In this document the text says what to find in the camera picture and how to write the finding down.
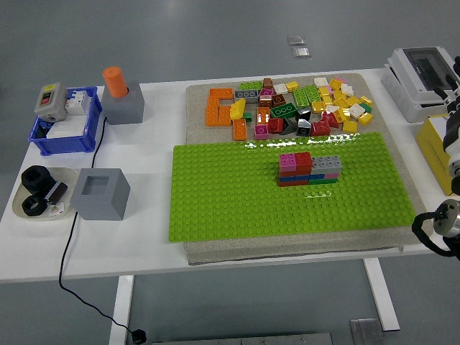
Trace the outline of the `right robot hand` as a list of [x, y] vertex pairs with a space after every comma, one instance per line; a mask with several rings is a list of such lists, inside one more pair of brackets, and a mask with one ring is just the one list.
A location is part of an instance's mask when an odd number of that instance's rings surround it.
[[449, 98], [447, 93], [439, 87], [434, 92], [440, 96], [446, 105], [448, 120], [446, 122], [446, 135], [443, 138], [443, 149], [454, 159], [459, 153], [459, 84], [450, 74], [446, 74], [446, 82], [454, 92], [455, 98]]

